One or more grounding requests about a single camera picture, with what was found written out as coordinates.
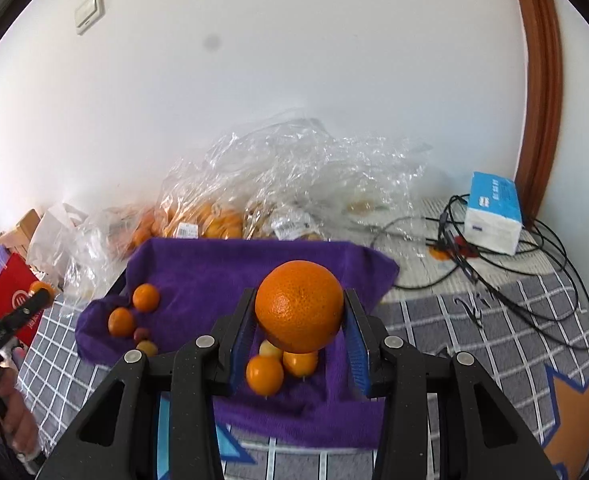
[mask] power cord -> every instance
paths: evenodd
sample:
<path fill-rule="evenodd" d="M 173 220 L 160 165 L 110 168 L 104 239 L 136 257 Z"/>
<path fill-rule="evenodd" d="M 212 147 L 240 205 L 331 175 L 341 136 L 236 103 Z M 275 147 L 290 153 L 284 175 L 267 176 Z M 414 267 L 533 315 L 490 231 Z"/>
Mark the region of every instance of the power cord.
<path fill-rule="evenodd" d="M 425 242 L 426 245 L 429 247 L 435 247 L 440 250 L 445 250 L 447 252 L 447 254 L 449 254 L 450 259 L 453 261 L 454 267 L 452 269 L 450 269 L 448 272 L 446 272 L 446 274 L 444 274 L 443 276 L 439 277 L 438 279 L 434 280 L 433 282 L 426 283 L 425 285 L 407 286 L 407 285 L 394 284 L 393 286 L 399 290 L 425 290 L 427 288 L 431 288 L 435 285 L 438 285 L 439 283 L 444 282 L 450 276 L 452 276 L 457 271 L 457 269 L 461 269 L 463 271 L 463 273 L 466 275 L 466 277 L 468 277 L 469 280 L 471 280 L 472 282 L 475 282 L 475 283 L 479 282 L 479 283 L 483 284 L 484 287 L 489 291 L 489 293 L 492 295 L 493 298 L 495 298 L 497 301 L 499 301 L 501 304 L 503 304 L 505 307 L 507 307 L 508 310 L 513 312 L 528 327 L 530 327 L 532 330 L 534 330 L 535 332 L 540 334 L 542 337 L 544 337 L 550 341 L 553 341 L 561 346 L 564 346 L 565 348 L 570 348 L 570 349 L 573 349 L 576 351 L 588 351 L 589 350 L 589 342 L 588 342 L 588 335 L 587 334 L 584 335 L 584 340 L 586 342 L 585 345 L 573 344 L 573 343 L 570 343 L 569 341 L 562 340 L 561 338 L 558 338 L 557 336 L 554 336 L 554 335 L 546 332 L 545 329 L 542 329 L 539 325 L 537 325 L 537 322 L 536 322 L 536 320 L 540 320 L 540 321 L 543 321 L 546 323 L 561 324 L 562 322 L 564 322 L 564 321 L 566 321 L 576 315 L 577 310 L 579 309 L 579 288 L 577 287 L 577 283 L 575 282 L 571 273 L 569 273 L 567 267 L 570 267 L 572 269 L 572 272 L 577 277 L 577 280 L 579 282 L 579 285 L 581 287 L 583 295 L 585 296 L 585 298 L 587 300 L 587 304 L 589 307 L 589 294 L 588 294 L 588 291 L 585 287 L 585 284 L 583 283 L 583 280 L 581 279 L 581 276 L 577 272 L 577 269 L 575 268 L 574 264 L 568 258 L 568 253 L 566 251 L 566 248 L 565 248 L 564 244 L 562 243 L 561 239 L 558 237 L 558 235 L 544 222 L 542 222 L 538 219 L 532 219 L 530 222 L 532 224 L 532 227 L 530 229 L 524 228 L 524 230 L 526 230 L 528 233 L 530 233 L 535 238 L 535 242 L 531 242 L 529 240 L 520 240 L 521 248 L 516 252 L 516 254 L 527 254 L 527 253 L 532 253 L 535 251 L 542 251 L 543 254 L 546 254 L 546 256 L 558 266 L 558 269 L 555 269 L 556 272 L 562 272 L 568 277 L 569 282 L 571 282 L 572 288 L 574 290 L 575 301 L 574 301 L 574 304 L 571 306 L 571 310 L 561 317 L 546 316 L 544 314 L 539 314 L 539 313 L 536 313 L 536 312 L 530 310 L 529 308 L 526 308 L 526 307 L 512 301 L 510 298 L 505 296 L 505 294 L 503 294 L 500 290 L 498 290 L 497 287 L 491 285 L 467 261 L 467 258 L 465 257 L 464 254 L 465 253 L 473 253 L 477 257 L 479 257 L 482 261 L 490 264 L 491 266 L 497 267 L 498 269 L 505 270 L 506 272 L 513 272 L 513 273 L 521 275 L 521 276 L 539 276 L 539 274 L 534 274 L 531 272 L 524 272 L 524 271 L 517 270 L 517 269 L 510 269 L 508 267 L 505 267 L 505 266 L 495 262 L 495 261 L 491 260 L 487 255 L 489 255 L 489 256 L 499 255 L 500 253 L 497 253 L 497 252 L 491 251 L 491 250 L 486 250 L 484 248 L 480 248 L 480 247 L 468 242 L 465 239 L 465 236 L 463 235 L 463 232 L 461 231 L 461 229 L 459 227 L 460 225 L 463 224 L 463 222 L 455 219 L 452 207 L 455 203 L 460 203 L 463 206 L 467 206 L 467 201 L 465 200 L 465 198 L 467 196 L 468 195 L 453 195 L 448 200 L 448 202 L 447 202 L 446 206 L 444 207 L 443 212 L 441 213 L 439 218 L 430 218 L 430 217 L 426 218 L 427 221 L 433 221 L 433 222 L 437 222 L 439 224 L 437 238 L 436 239 L 426 238 L 426 242 Z M 387 230 L 390 227 L 392 227 L 393 225 L 395 225 L 397 222 L 399 222 L 403 219 L 406 219 L 406 218 L 408 218 L 408 217 L 395 219 L 394 221 L 389 222 L 387 225 L 385 225 L 383 228 L 381 228 L 379 231 L 377 231 L 375 236 L 373 237 L 373 240 L 370 243 L 370 247 L 374 248 L 374 246 L 377 243 L 377 240 L 379 239 L 380 236 L 382 236 L 384 233 L 390 235 L 390 233 L 388 233 Z M 457 240 L 457 242 L 454 241 L 454 238 L 448 232 L 447 229 L 449 228 L 449 226 L 451 226 L 452 229 L 454 229 L 454 231 L 459 236 L 459 239 Z M 549 232 L 555 240 L 551 240 L 548 236 L 544 235 L 539 226 L 541 226 L 543 229 L 545 229 L 547 232 Z M 563 262 L 561 262 L 555 254 L 553 254 L 550 250 L 548 250 L 548 248 L 546 247 L 546 244 L 548 244 L 548 246 L 550 248 L 555 250 L 556 253 L 561 255 L 561 259 L 563 260 Z M 475 323 L 475 325 L 479 328 L 479 321 L 476 319 L 473 319 L 471 317 L 471 313 L 468 309 L 466 309 L 466 312 L 468 313 L 468 316 L 471 318 L 471 320 Z"/>

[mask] blue and white tissue box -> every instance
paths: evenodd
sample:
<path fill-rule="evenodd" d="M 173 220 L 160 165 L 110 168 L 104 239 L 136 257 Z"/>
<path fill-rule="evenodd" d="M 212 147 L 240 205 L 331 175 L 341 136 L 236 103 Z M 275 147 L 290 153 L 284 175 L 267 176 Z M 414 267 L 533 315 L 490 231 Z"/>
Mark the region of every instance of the blue and white tissue box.
<path fill-rule="evenodd" d="M 515 183 L 509 178 L 476 171 L 463 222 L 465 239 L 497 253 L 515 254 L 521 227 Z"/>

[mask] human hand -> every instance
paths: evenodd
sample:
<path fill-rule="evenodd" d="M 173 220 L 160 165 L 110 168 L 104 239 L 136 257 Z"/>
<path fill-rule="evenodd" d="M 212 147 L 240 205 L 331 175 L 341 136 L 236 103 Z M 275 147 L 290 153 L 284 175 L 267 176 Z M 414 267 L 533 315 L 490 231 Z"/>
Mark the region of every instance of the human hand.
<path fill-rule="evenodd" d="M 16 383 L 17 372 L 12 368 L 6 368 L 0 379 L 0 397 L 6 401 L 8 411 L 1 427 L 6 435 L 12 435 L 12 442 L 9 444 L 16 452 L 30 454 L 38 443 L 38 428 L 23 396 L 15 388 Z"/>

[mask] small orange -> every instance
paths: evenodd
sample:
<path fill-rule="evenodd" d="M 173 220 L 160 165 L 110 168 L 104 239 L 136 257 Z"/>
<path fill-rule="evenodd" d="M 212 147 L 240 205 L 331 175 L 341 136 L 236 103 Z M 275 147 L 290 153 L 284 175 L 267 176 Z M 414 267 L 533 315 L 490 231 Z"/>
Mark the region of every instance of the small orange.
<path fill-rule="evenodd" d="M 152 227 L 150 227 L 150 232 L 152 234 L 152 236 L 161 236 L 163 229 L 161 229 L 161 222 L 159 222 L 158 220 L 155 220 L 154 222 L 152 222 Z"/>
<path fill-rule="evenodd" d="M 168 222 L 172 222 L 172 219 L 175 218 L 177 214 L 177 204 L 172 202 L 172 205 L 168 208 Z"/>
<path fill-rule="evenodd" d="M 290 354 L 284 352 L 284 368 L 295 377 L 308 377 L 315 373 L 319 354 L 310 352 L 309 354 Z"/>
<path fill-rule="evenodd" d="M 132 243 L 134 243 L 135 247 L 139 247 L 141 244 L 143 244 L 147 239 L 152 237 L 152 233 L 150 232 L 150 229 L 146 229 L 146 228 L 142 228 L 139 227 L 139 229 L 137 229 L 134 232 L 134 235 L 132 235 Z"/>
<path fill-rule="evenodd" d="M 153 312 L 159 306 L 159 290 L 150 283 L 139 285 L 132 294 L 132 304 L 139 312 Z"/>
<path fill-rule="evenodd" d="M 221 238 L 225 227 L 219 220 L 211 220 L 207 226 L 203 226 L 204 238 Z"/>
<path fill-rule="evenodd" d="M 284 382 L 284 369 L 274 357 L 256 355 L 246 367 L 248 386 L 257 395 L 268 397 L 276 394 Z"/>
<path fill-rule="evenodd" d="M 277 348 L 294 354 L 315 352 L 331 342 L 341 326 L 343 290 L 325 267 L 286 262 L 259 285 L 255 313 Z"/>
<path fill-rule="evenodd" d="M 134 316 L 125 306 L 117 307 L 108 318 L 108 332 L 114 337 L 132 337 L 136 323 Z"/>
<path fill-rule="evenodd" d="M 154 211 L 152 209 L 148 209 L 148 211 L 146 211 L 141 217 L 141 221 L 139 222 L 139 228 L 149 231 L 153 223 Z"/>
<path fill-rule="evenodd" d="M 148 357 L 154 357 L 159 353 L 159 349 L 152 341 L 141 341 L 136 349 L 146 354 Z"/>
<path fill-rule="evenodd" d="M 447 262 L 450 260 L 450 255 L 447 253 L 447 251 L 441 251 L 436 247 L 429 247 L 428 253 L 430 253 L 430 256 L 440 262 Z"/>
<path fill-rule="evenodd" d="M 210 215 L 212 215 L 212 202 L 204 202 L 194 208 L 190 208 L 187 219 L 202 226 Z"/>
<path fill-rule="evenodd" d="M 281 358 L 284 356 L 284 351 L 281 348 L 277 348 L 266 339 L 259 346 L 258 354 L 263 355 L 265 357 L 274 357 L 274 359 L 278 359 L 279 361 L 281 361 Z"/>
<path fill-rule="evenodd" d="M 243 238 L 243 226 L 242 225 L 231 225 L 228 226 L 223 233 L 225 240 L 232 240 L 233 238 Z"/>
<path fill-rule="evenodd" d="M 44 288 L 45 290 L 47 290 L 48 291 L 48 294 L 50 295 L 50 300 L 46 304 L 46 307 L 52 306 L 52 304 L 54 303 L 54 296 L 55 296 L 55 294 L 54 294 L 54 289 L 52 288 L 52 285 L 50 285 L 49 283 L 46 283 L 46 282 L 32 282 L 30 284 L 30 296 L 32 296 L 33 294 L 36 294 L 42 288 Z"/>

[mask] light switch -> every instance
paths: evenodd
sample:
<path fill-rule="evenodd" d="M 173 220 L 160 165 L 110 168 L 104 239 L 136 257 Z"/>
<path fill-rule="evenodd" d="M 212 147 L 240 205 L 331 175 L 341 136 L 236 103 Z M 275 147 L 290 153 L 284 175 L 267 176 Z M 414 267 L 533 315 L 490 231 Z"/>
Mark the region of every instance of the light switch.
<path fill-rule="evenodd" d="M 77 34 L 83 34 L 104 13 L 103 0 L 86 0 L 74 12 Z"/>

